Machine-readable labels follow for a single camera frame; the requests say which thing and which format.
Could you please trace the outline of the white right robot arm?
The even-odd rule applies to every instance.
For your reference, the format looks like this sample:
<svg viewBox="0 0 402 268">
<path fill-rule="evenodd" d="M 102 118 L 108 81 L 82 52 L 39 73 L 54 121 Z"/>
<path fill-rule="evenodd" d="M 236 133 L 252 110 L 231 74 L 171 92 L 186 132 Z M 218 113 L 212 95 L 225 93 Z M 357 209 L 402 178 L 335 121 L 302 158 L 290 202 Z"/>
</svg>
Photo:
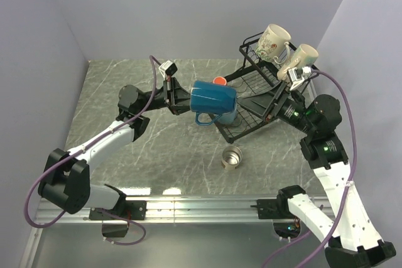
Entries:
<svg viewBox="0 0 402 268">
<path fill-rule="evenodd" d="M 298 185 L 279 190 L 276 209 L 282 217 L 299 218 L 320 241 L 330 267 L 375 267 L 396 255 L 391 242 L 373 226 L 353 181 L 355 162 L 350 162 L 335 133 L 340 124 L 340 102 L 331 95 L 317 96 L 309 106 L 299 92 L 281 97 L 268 91 L 240 97 L 237 103 L 261 117 L 271 109 L 278 118 L 305 133 L 301 151 L 321 183 L 335 215 L 324 214 Z"/>
</svg>

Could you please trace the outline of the green inside floral mug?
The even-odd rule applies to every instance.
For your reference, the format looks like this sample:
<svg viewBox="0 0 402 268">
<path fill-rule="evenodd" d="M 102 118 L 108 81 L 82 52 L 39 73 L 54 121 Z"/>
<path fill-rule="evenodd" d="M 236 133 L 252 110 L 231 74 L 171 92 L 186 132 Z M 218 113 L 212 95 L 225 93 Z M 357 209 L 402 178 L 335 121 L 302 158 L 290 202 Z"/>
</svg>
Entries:
<svg viewBox="0 0 402 268">
<path fill-rule="evenodd" d="M 277 24 L 269 24 L 257 42 L 257 56 L 277 65 L 284 64 L 290 55 L 291 35 Z"/>
</svg>

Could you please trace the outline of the beige floral mug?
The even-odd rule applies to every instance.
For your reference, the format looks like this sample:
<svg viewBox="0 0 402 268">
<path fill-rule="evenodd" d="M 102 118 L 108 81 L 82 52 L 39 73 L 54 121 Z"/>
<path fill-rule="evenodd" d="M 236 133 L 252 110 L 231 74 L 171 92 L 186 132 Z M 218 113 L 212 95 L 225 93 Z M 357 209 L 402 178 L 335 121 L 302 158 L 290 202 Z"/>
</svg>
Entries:
<svg viewBox="0 0 402 268">
<path fill-rule="evenodd" d="M 305 66 L 311 67 L 317 60 L 318 56 L 318 51 L 314 47 L 304 43 L 300 44 L 278 70 L 278 80 L 287 81 L 287 70 L 291 68 L 303 68 Z"/>
</svg>

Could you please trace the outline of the dark blue handled mug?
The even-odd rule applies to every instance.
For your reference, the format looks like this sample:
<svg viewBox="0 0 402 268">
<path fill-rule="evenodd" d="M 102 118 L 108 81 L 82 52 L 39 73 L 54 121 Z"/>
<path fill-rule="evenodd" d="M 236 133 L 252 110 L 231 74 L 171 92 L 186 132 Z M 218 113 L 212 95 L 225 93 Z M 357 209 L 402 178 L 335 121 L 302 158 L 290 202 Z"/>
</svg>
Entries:
<svg viewBox="0 0 402 268">
<path fill-rule="evenodd" d="M 195 123 L 199 126 L 210 126 L 225 113 L 237 109 L 236 89 L 210 82 L 197 80 L 190 92 L 190 110 L 195 113 Z M 213 115 L 210 122 L 201 122 L 201 114 Z"/>
</svg>

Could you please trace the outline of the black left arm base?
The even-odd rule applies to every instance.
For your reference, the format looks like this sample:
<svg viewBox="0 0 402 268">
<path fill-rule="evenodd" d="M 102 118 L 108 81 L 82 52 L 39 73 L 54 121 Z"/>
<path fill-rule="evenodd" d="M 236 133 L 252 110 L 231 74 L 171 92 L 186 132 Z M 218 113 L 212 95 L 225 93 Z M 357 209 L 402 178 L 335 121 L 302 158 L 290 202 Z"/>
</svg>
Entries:
<svg viewBox="0 0 402 268">
<path fill-rule="evenodd" d="M 146 216 L 147 202 L 145 200 L 126 200 L 121 209 L 106 210 L 107 213 L 128 220 L 140 221 Z M 107 215 L 100 209 L 91 210 L 89 220 L 116 220 L 116 218 Z"/>
</svg>

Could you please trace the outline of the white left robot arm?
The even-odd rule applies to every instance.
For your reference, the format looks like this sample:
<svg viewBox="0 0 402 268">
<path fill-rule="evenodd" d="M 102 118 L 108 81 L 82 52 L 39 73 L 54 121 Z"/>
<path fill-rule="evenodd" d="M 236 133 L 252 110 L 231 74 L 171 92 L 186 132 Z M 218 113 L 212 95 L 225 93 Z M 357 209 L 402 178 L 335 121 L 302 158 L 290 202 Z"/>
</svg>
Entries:
<svg viewBox="0 0 402 268">
<path fill-rule="evenodd" d="M 111 185 L 93 185 L 91 173 L 123 146 L 140 138 L 150 119 L 144 111 L 167 108 L 174 115 L 190 110 L 190 93 L 173 77 L 164 80 L 154 92 L 143 92 L 134 85 L 119 91 L 116 120 L 81 146 L 68 151 L 55 149 L 45 166 L 46 176 L 38 194 L 63 211 L 74 214 L 83 208 L 104 209 L 113 219 L 126 213 L 126 194 Z"/>
</svg>

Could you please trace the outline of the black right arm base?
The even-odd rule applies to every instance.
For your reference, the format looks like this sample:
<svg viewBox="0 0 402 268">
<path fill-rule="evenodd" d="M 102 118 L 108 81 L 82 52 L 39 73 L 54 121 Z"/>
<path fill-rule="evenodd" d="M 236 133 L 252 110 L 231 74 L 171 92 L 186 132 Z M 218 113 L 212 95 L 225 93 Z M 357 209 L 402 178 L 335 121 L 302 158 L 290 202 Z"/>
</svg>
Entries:
<svg viewBox="0 0 402 268">
<path fill-rule="evenodd" d="M 259 220 L 281 220 L 293 218 L 292 214 L 280 211 L 276 199 L 258 199 L 256 200 L 256 204 L 251 205 L 250 207 L 257 210 Z"/>
</svg>

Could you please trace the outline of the light blue mug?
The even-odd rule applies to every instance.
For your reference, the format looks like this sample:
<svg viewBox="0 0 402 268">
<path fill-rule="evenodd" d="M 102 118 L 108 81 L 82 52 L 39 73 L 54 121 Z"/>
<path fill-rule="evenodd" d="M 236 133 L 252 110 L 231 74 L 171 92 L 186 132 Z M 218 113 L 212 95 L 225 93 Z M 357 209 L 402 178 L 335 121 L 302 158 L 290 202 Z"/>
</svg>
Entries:
<svg viewBox="0 0 402 268">
<path fill-rule="evenodd" d="M 235 121 L 236 116 L 237 116 L 237 109 L 234 109 L 232 112 L 222 114 L 217 119 L 217 122 L 223 125 L 230 125 Z"/>
</svg>

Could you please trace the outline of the orange mug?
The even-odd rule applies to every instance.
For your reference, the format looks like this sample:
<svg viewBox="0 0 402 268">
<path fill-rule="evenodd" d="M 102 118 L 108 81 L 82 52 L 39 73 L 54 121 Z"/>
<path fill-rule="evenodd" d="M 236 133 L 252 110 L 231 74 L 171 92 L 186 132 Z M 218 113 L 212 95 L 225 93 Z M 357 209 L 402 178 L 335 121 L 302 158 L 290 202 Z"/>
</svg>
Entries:
<svg viewBox="0 0 402 268">
<path fill-rule="evenodd" d="M 216 85 L 226 86 L 227 85 L 227 80 L 225 79 L 225 77 L 215 77 L 213 79 L 212 83 L 214 83 Z"/>
</svg>

